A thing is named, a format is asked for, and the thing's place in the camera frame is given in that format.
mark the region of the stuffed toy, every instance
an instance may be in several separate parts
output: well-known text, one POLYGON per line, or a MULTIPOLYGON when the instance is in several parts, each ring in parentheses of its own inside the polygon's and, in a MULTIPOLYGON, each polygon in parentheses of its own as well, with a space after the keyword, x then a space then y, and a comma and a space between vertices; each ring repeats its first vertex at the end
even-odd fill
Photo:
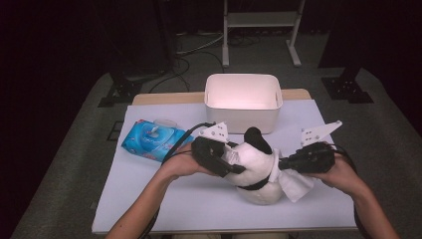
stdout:
POLYGON ((225 145, 223 160, 246 169, 228 173, 224 178, 237 186, 246 200, 260 205, 274 204, 285 195, 296 202, 313 187, 314 180, 292 169, 279 170, 279 150, 271 148, 256 127, 244 134, 244 142, 230 147, 225 145))

